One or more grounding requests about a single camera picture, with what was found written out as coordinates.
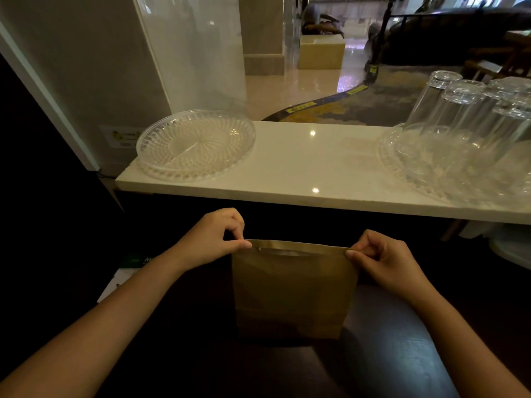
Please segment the brown paper bag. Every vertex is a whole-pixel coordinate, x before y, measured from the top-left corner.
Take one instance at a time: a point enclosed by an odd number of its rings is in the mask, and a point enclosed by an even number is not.
[[[250,240],[232,254],[240,336],[339,337],[359,269],[345,247]]]

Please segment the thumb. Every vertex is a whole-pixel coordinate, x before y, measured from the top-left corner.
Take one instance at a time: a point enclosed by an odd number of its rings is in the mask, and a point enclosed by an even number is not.
[[[243,240],[243,239],[224,241],[223,246],[225,249],[225,254],[231,254],[238,250],[243,250],[243,249],[253,247],[250,241]]]
[[[360,266],[371,275],[376,270],[376,266],[378,265],[378,261],[375,261],[372,258],[366,256],[365,254],[357,252],[355,250],[346,250],[345,256],[349,260],[360,264]]]

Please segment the marble floor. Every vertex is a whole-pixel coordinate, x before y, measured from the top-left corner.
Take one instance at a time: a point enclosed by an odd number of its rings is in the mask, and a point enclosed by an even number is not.
[[[414,12],[421,2],[422,0],[405,0],[396,3],[394,9],[402,13]],[[296,17],[294,2],[285,0],[285,73],[283,76],[246,77],[250,119],[262,120],[289,106],[346,91],[363,80],[363,66],[368,59],[363,50],[367,42],[367,31],[371,23],[381,20],[387,3],[370,0],[333,1],[320,2],[319,6],[321,13],[332,15],[342,22],[346,47],[341,70],[297,69],[301,21]]]

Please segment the person's left hand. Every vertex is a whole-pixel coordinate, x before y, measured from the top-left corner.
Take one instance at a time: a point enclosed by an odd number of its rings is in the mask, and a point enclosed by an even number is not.
[[[251,242],[243,238],[244,226],[242,215],[235,208],[210,212],[164,255],[172,255],[187,271],[226,254],[251,248]],[[230,230],[235,240],[223,240],[225,230]]]

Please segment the yellow sticker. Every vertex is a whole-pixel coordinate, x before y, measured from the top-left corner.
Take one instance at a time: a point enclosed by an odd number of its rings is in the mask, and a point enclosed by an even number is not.
[[[300,105],[298,105],[298,106],[295,106],[295,107],[292,107],[292,108],[286,109],[286,111],[287,111],[288,113],[293,113],[293,112],[296,112],[296,111],[298,111],[298,110],[306,109],[306,108],[308,108],[308,107],[310,107],[310,106],[313,106],[313,105],[315,105],[315,104],[317,104],[317,103],[315,103],[315,102],[306,102],[306,103],[300,104]]]
[[[356,86],[355,88],[352,88],[350,91],[347,91],[349,95],[354,95],[355,93],[361,92],[363,89],[367,89],[367,85],[360,85]]]

